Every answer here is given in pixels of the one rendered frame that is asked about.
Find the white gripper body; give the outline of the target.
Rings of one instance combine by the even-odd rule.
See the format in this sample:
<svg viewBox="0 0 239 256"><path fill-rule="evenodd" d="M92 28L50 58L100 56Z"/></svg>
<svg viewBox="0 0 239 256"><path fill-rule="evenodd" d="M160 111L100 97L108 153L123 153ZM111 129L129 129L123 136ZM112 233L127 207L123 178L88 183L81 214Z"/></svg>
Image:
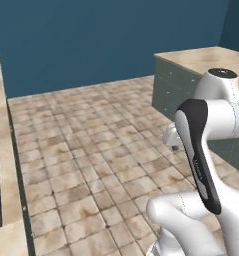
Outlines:
<svg viewBox="0 0 239 256"><path fill-rule="evenodd" d="M171 149L173 146L178 146L179 148L183 146L175 127L175 123L171 123L166 127L162 135L162 142Z"/></svg>

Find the grey-green island cabinet run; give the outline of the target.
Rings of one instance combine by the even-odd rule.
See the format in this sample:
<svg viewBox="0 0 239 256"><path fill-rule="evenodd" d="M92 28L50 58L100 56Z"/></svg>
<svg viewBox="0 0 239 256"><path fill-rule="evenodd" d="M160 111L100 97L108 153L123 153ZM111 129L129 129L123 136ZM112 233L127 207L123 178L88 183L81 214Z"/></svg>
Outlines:
<svg viewBox="0 0 239 256"><path fill-rule="evenodd" d="M178 106L192 98L201 75L169 60L155 58L152 106L174 120ZM208 142L209 148L239 170L239 138Z"/></svg>

